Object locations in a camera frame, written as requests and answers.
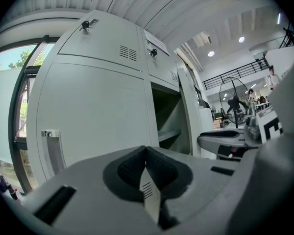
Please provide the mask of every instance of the window frame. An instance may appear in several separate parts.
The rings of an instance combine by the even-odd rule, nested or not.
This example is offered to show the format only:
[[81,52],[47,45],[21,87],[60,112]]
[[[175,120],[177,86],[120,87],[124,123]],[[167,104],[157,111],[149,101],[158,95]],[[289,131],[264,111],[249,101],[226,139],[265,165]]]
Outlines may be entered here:
[[[20,109],[22,103],[22,95],[25,91],[25,86],[28,84],[29,78],[36,77],[40,66],[34,66],[37,58],[47,46],[47,44],[55,43],[59,38],[48,35],[40,39],[30,39],[26,41],[17,42],[0,48],[0,52],[16,48],[20,46],[26,46],[30,44],[36,44],[36,47],[28,56],[25,61],[18,79],[15,83],[15,87],[11,97],[9,116],[8,116],[8,139],[11,153],[12,164],[16,173],[16,176],[20,182],[20,185],[25,194],[32,191],[32,186],[28,180],[25,167],[22,162],[20,150],[27,150],[27,141],[25,137],[17,137],[17,131],[20,120]],[[29,90],[27,90],[27,101],[29,99]]]

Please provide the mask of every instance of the ventilation slot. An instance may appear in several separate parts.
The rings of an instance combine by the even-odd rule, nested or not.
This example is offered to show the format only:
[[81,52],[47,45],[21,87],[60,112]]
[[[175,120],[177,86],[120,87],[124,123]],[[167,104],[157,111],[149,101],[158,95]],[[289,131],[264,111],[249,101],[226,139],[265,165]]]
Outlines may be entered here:
[[144,194],[144,199],[149,198],[150,196],[152,196],[152,187],[151,187],[151,182],[143,185],[140,190],[143,192]]
[[177,74],[174,73],[173,71],[170,71],[171,72],[171,77],[174,81],[178,82],[178,77],[177,77]]
[[119,55],[128,58],[128,48],[121,45]]
[[129,59],[137,62],[137,54],[136,51],[129,49]]

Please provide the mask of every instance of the sky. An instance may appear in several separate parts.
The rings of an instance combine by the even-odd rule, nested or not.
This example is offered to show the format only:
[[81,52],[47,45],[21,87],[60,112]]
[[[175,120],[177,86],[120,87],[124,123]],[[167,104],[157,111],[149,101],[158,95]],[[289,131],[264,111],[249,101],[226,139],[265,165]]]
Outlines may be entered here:
[[[46,56],[48,55],[49,51],[52,49],[54,44],[47,44],[47,46],[44,48],[43,52]],[[29,46],[23,46],[23,47],[17,47],[13,49],[9,49],[3,52],[0,52],[0,70],[8,70],[9,64],[13,63],[15,64],[18,60],[20,60],[20,55],[22,51],[27,51],[27,50],[34,50],[36,45],[29,45]]]

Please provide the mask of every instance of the black slot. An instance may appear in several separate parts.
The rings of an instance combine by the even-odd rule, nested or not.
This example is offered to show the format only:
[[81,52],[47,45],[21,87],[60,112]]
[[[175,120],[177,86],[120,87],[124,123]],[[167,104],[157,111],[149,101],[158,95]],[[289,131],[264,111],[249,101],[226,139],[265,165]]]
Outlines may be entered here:
[[222,167],[217,167],[217,166],[211,167],[210,170],[217,172],[217,173],[220,173],[220,174],[227,175],[227,176],[232,176],[234,173],[234,170],[226,169],[226,168],[222,168]]
[[51,225],[72,198],[76,189],[62,186],[36,213],[35,216]]

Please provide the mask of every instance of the cabinet shelf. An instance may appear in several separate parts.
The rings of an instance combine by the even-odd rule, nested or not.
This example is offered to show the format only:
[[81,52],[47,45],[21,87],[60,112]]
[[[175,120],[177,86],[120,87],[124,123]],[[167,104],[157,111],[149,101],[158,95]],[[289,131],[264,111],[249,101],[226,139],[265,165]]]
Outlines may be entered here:
[[181,130],[172,130],[172,131],[158,131],[159,142],[177,136],[181,133]]

